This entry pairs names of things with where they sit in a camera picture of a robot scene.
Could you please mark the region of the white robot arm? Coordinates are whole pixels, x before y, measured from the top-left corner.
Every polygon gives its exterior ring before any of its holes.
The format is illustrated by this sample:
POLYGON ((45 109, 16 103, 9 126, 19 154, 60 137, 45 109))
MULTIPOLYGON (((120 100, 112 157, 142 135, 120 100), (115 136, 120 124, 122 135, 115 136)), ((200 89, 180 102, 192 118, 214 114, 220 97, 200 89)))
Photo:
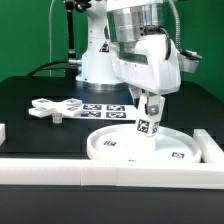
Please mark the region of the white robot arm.
POLYGON ((149 116, 180 87, 178 50, 163 27, 162 7, 173 0, 90 0, 88 45, 77 81, 105 91, 128 86, 149 116))

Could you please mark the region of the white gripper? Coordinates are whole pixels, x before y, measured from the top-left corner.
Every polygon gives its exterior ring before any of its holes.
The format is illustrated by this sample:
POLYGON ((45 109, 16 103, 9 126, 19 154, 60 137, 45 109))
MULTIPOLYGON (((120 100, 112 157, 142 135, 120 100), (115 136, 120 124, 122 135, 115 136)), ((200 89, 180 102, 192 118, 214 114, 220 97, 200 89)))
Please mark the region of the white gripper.
POLYGON ((146 36, 136 42, 134 52, 123 54, 117 43, 110 43, 110 56, 115 76, 128 84, 133 105, 142 106, 143 90, 154 96, 147 99, 150 116, 161 115, 165 98, 160 96, 176 92, 180 87, 180 71, 176 48, 171 43, 171 53, 165 59, 165 36, 146 36))

